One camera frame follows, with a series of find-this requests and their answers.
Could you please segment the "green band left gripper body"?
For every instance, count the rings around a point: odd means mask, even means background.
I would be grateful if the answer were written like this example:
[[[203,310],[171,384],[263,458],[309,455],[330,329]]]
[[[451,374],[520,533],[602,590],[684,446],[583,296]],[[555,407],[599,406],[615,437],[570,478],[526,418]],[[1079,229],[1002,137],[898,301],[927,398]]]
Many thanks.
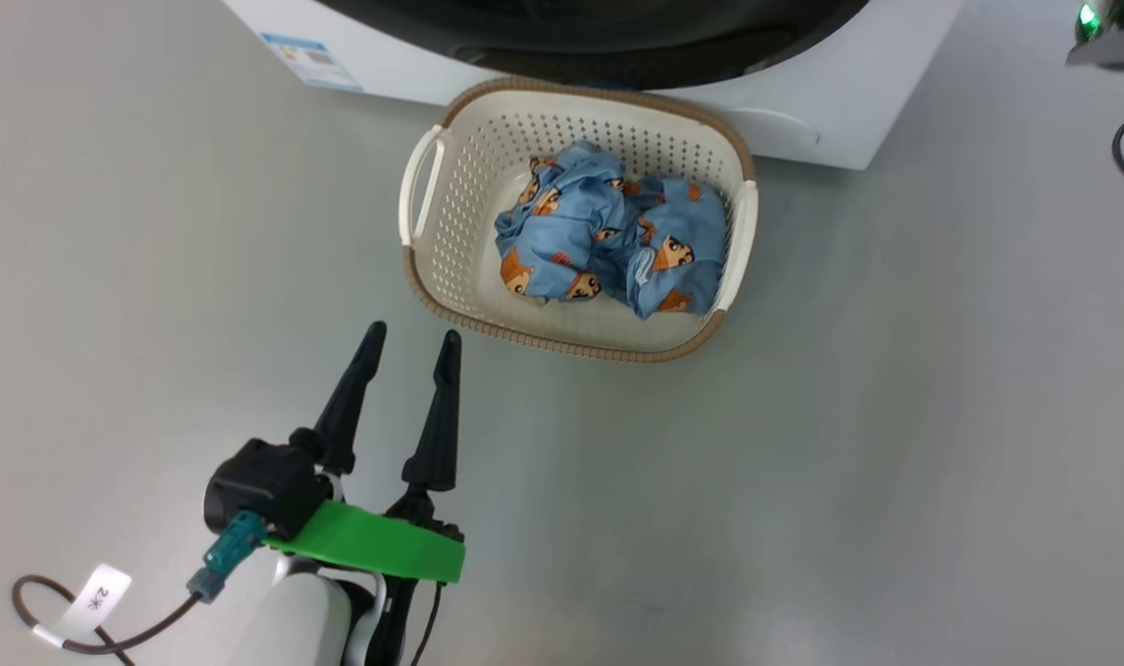
[[[269,540],[287,556],[347,572],[375,572],[408,580],[455,585],[465,546],[391,517],[328,499],[291,540]]]

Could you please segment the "cream perforated laundry basket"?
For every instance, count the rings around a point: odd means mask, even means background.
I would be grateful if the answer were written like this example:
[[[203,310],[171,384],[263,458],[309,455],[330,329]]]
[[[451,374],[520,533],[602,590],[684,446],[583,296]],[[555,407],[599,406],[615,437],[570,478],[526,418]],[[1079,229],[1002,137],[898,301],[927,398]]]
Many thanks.
[[[547,304],[506,290],[495,219],[526,185],[532,156],[574,142],[617,154],[633,176],[690,177],[719,193],[726,257],[706,314],[642,320],[607,295],[588,305]],[[667,95],[527,79],[484,81],[459,94],[414,147],[398,194],[405,275],[432,313],[513,344],[622,364],[683,358],[718,332],[756,227],[755,159],[720,115]]]

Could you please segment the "blue cartoon print garment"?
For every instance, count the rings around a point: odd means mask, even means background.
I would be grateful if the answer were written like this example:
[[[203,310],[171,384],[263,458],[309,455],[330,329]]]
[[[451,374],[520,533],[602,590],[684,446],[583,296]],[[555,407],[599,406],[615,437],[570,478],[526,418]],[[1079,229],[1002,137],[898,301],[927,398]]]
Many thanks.
[[[495,219],[506,290],[544,302],[624,300],[638,246],[628,188],[624,159],[593,143],[533,155],[527,184]]]
[[[727,208],[700,181],[647,176],[629,182],[635,207],[624,296],[638,319],[706,314],[726,258]]]

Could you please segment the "round drain filter cover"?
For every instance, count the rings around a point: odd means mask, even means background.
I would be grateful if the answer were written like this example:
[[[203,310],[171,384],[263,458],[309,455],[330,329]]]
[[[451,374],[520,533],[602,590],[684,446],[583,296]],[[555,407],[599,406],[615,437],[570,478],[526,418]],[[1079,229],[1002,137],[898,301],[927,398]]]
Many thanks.
[[[760,149],[812,149],[821,140],[816,131],[797,117],[761,108],[735,108],[723,113],[747,146]]]

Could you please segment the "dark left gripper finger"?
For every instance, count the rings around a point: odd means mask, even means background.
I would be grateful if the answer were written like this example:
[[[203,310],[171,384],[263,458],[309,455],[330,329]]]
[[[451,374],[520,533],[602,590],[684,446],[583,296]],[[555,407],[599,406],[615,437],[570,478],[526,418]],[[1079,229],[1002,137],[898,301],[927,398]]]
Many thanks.
[[[462,339],[452,329],[439,345],[432,378],[435,393],[416,451],[404,464],[401,480],[414,492],[456,489],[459,467],[460,378]]]
[[[333,389],[314,425],[314,434],[320,443],[319,464],[333,474],[346,475],[354,469],[357,458],[353,446],[357,438],[360,413],[368,384],[377,376],[387,332],[384,321],[373,322],[368,328],[357,352],[343,371],[337,386]]]

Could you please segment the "white front-load washing machine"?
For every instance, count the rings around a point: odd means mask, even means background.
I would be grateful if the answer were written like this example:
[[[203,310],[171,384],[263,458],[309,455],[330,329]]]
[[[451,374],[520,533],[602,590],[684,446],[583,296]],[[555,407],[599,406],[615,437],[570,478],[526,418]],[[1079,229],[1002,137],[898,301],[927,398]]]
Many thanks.
[[[223,3],[260,39],[268,31],[323,43],[364,88],[359,94],[444,106],[465,89],[500,77],[498,71],[398,42],[316,0]],[[704,106],[720,118],[735,108],[797,117],[821,133],[812,149],[747,147],[759,156],[862,170],[921,84],[963,3],[870,0],[845,26],[794,58],[738,79],[668,90],[667,97]]]

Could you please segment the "green band right gripper body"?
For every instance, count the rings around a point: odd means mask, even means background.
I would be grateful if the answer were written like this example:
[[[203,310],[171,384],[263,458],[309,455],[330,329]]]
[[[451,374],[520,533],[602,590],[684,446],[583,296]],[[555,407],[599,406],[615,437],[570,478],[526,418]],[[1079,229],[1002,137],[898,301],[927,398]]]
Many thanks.
[[[1124,0],[1084,0],[1075,37],[1070,67],[1124,70]]]

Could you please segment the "black ring glass washer door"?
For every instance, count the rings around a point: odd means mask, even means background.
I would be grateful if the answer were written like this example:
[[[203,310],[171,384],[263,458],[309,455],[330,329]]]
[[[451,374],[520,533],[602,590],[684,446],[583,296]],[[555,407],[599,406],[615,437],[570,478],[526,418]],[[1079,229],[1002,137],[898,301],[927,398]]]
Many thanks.
[[[870,0],[316,0],[479,69],[566,85],[672,90],[794,58]]]

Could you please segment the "blue energy label sticker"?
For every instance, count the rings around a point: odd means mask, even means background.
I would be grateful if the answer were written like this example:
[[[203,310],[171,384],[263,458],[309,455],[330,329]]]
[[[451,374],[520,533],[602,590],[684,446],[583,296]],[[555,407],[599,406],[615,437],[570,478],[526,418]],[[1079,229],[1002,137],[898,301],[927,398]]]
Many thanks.
[[[261,31],[260,37],[303,84],[342,92],[365,93],[359,81],[343,67],[339,60],[323,43],[306,42],[268,31]]]

